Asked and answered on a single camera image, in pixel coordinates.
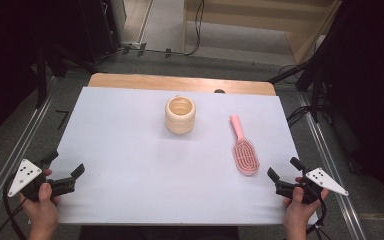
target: human hand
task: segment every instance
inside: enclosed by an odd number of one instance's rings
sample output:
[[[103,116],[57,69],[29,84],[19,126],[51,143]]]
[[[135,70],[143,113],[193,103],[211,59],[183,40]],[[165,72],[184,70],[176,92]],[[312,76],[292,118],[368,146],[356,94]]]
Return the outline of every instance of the human hand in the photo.
[[[46,176],[50,175],[50,169],[43,171]],[[58,226],[58,212],[55,204],[59,202],[59,197],[51,200],[52,188],[49,183],[43,183],[39,189],[39,201],[33,202],[27,199],[23,203],[24,212],[31,221],[31,230],[29,239],[51,239],[54,231]],[[21,201],[25,197],[20,193]]]
[[[295,178],[295,181],[300,182],[301,179],[301,177],[298,177]],[[325,199],[328,193],[329,190],[323,189],[321,192],[322,199]],[[319,200],[311,204],[303,204],[303,197],[304,190],[296,187],[292,199],[284,199],[284,204],[287,206],[287,209],[283,219],[283,225],[286,230],[286,239],[288,240],[306,239],[308,220],[321,204]]]

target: black wire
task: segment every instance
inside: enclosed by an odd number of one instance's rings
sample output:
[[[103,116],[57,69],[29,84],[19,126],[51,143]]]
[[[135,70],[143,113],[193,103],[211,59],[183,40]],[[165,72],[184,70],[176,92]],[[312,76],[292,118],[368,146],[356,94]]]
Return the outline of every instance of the black wire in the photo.
[[[310,228],[307,229],[307,235],[309,233],[311,233],[312,231],[316,230],[317,228],[320,230],[320,226],[323,225],[323,221],[326,217],[326,214],[327,214],[327,207],[326,207],[326,204],[322,198],[322,196],[320,195],[320,193],[316,193],[313,189],[311,189],[308,185],[305,185],[305,188],[311,193],[313,194],[313,196],[316,196],[317,199],[320,201],[320,204],[321,204],[321,209],[322,209],[322,216],[319,218],[319,220],[316,221],[316,223],[311,226]]]
[[[13,173],[5,182],[5,185],[3,187],[3,202],[4,202],[4,206],[5,206],[5,211],[8,215],[9,220],[12,223],[11,226],[14,229],[14,232],[17,234],[17,236],[20,240],[27,240],[26,236],[24,236],[24,234],[23,234],[23,231],[21,231],[20,226],[18,226],[17,222],[15,221],[15,218],[11,212],[9,202],[8,202],[8,196],[7,196],[8,186],[9,186],[9,183],[11,182],[11,180],[13,180],[15,178],[15,174],[16,173]]]
[[[196,51],[198,51],[199,46],[201,44],[201,23],[202,23],[202,16],[204,15],[204,6],[205,1],[201,0],[201,3],[198,6],[198,9],[196,11],[195,15],[195,32],[196,32],[196,44],[195,48],[188,53],[179,53],[179,52],[167,52],[167,51],[159,51],[159,50],[146,50],[146,49],[132,49],[130,48],[129,51],[136,51],[136,52],[152,52],[152,53],[164,53],[164,54],[170,54],[170,55],[179,55],[179,56],[190,56],[193,55]],[[117,51],[115,54],[124,52],[124,49],[121,51]]]
[[[20,205],[17,206],[17,208],[15,208],[15,210],[12,212],[12,216],[16,216],[18,213],[21,212],[21,210],[23,210],[22,206],[23,206],[23,203],[27,200],[27,198],[24,198],[24,200],[20,203]],[[10,222],[11,220],[9,218],[7,218],[5,220],[5,222],[2,223],[1,227],[0,227],[0,233],[2,232],[2,230],[5,228],[5,226]]]
[[[284,68],[286,68],[286,67],[296,67],[296,66],[298,66],[298,65],[285,65],[285,66],[281,67],[281,68],[277,71],[277,75],[280,75],[280,72],[281,72]],[[295,83],[293,83],[293,82],[288,82],[288,81],[286,81],[285,79],[282,79],[282,81],[285,82],[285,83],[287,83],[287,84],[295,84]]]
[[[325,235],[326,237],[327,237],[327,239],[329,239],[329,240],[332,240],[321,228],[318,228],[318,230],[320,231],[320,232],[322,232],[323,233],[323,235]]]

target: metal rail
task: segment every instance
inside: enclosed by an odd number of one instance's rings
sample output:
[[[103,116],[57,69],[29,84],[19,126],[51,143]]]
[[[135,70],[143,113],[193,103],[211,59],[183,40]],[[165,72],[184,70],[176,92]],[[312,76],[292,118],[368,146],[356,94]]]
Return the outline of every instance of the metal rail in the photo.
[[[309,106],[310,102],[306,96],[301,92],[298,92],[298,98],[302,106]],[[320,156],[322,158],[323,164],[326,167],[326,172],[341,186],[344,186],[341,176],[336,168],[334,159],[330,154],[329,148],[326,144],[326,141],[323,137],[322,130],[318,123],[315,123],[311,114],[306,114],[307,122],[310,127],[311,133],[313,134],[314,140],[316,142],[317,148],[319,150]],[[360,224],[360,220],[357,216],[357,213],[354,209],[354,206],[351,202],[350,197],[343,196],[335,193],[336,199],[338,200],[339,207],[341,208],[342,215],[348,226],[348,230],[352,239],[354,240],[366,240],[366,235],[364,234],[363,228]]]
[[[33,139],[40,123],[42,122],[43,117],[46,114],[46,111],[49,108],[51,100],[56,92],[58,87],[58,79],[52,77],[48,84],[48,97],[45,99],[43,106],[34,111],[32,117],[30,118],[26,128],[24,129],[21,137],[18,139],[17,144],[12,150],[8,160],[6,161],[4,167],[0,172],[0,200],[2,198],[2,188],[6,179],[13,173],[17,167],[20,165],[20,162],[26,152],[31,140]]]

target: black fabric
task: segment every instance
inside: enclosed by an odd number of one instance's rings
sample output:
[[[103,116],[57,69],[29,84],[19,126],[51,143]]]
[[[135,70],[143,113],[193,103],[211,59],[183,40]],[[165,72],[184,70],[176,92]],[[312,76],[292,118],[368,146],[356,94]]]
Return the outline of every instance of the black fabric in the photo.
[[[361,145],[350,156],[384,184],[384,1],[343,4],[357,7],[320,65],[329,100]]]
[[[82,226],[79,240],[239,240],[238,228],[234,226]]]
[[[21,30],[26,25],[18,14],[24,14],[20,6],[0,8],[0,126],[37,85],[30,68],[34,46],[27,40],[28,31]]]

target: white tabletop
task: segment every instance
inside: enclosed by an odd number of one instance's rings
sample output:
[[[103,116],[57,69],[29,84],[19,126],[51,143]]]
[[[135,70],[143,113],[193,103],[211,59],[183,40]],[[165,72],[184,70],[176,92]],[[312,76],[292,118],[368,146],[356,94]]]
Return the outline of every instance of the white tabletop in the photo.
[[[181,136],[164,125],[176,95],[197,108],[194,129]],[[255,175],[236,168],[232,114],[255,146]],[[289,163],[298,156],[276,96],[85,87],[58,152],[52,179],[86,168],[76,191],[62,196],[61,223],[281,224],[285,208],[267,170],[288,182],[300,174]]]

